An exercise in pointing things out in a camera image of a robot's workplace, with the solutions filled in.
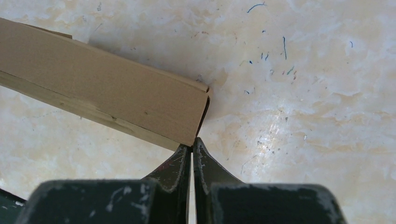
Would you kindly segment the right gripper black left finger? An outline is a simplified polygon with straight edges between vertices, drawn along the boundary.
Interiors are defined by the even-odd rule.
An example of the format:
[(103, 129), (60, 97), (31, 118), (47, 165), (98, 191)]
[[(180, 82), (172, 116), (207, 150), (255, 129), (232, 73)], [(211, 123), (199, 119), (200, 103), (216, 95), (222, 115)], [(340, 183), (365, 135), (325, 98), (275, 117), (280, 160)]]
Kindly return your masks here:
[(52, 180), (40, 184), (18, 224), (185, 224), (191, 148), (176, 152), (146, 177)]

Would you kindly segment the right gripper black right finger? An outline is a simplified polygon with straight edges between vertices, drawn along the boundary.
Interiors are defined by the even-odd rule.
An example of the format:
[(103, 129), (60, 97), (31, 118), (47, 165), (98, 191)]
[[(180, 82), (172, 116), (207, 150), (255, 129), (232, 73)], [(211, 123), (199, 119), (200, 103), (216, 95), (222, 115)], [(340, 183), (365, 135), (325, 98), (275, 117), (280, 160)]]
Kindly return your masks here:
[(344, 224), (335, 196), (324, 186), (244, 183), (208, 152), (193, 145), (196, 215), (199, 224)]

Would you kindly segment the brown cardboard box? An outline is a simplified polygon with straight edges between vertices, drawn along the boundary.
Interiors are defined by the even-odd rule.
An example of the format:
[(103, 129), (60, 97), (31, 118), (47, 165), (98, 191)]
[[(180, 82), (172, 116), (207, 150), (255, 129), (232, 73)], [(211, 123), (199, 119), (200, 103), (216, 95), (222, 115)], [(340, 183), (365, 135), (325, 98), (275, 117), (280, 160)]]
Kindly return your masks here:
[(7, 19), (0, 84), (172, 151), (194, 143), (212, 96), (204, 83)]

